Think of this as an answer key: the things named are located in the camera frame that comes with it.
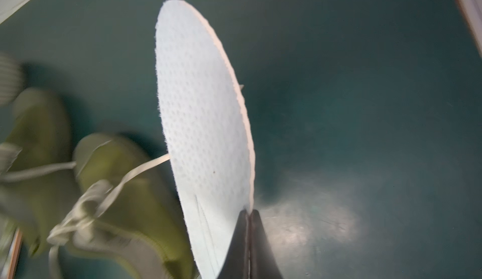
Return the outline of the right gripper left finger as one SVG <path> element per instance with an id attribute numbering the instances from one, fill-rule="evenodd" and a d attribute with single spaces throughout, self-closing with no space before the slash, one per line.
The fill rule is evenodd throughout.
<path id="1" fill-rule="evenodd" d="M 232 240 L 218 279 L 248 279 L 250 265 L 250 218 L 242 210 L 237 219 Z"/>

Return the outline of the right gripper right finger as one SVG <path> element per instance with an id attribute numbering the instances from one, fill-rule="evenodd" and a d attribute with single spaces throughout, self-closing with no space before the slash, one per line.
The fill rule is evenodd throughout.
<path id="1" fill-rule="evenodd" d="M 250 278 L 282 279 L 258 210 L 250 216 Z"/>

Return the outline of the olive green shoe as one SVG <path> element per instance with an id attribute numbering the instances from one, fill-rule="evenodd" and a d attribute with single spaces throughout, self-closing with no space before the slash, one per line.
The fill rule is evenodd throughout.
<path id="1" fill-rule="evenodd" d="M 64 275 L 58 250 L 115 261 L 134 278 L 197 278 L 180 204 L 157 166 L 136 143 L 119 135 L 90 134 L 74 150 L 82 194 L 50 232 L 49 270 Z"/>
<path id="2" fill-rule="evenodd" d="M 50 248 L 50 231 L 79 198 L 70 168 L 72 130 L 63 101 L 42 89 L 19 94 L 13 119 L 1 142 L 1 215 L 20 229 L 35 257 Z"/>

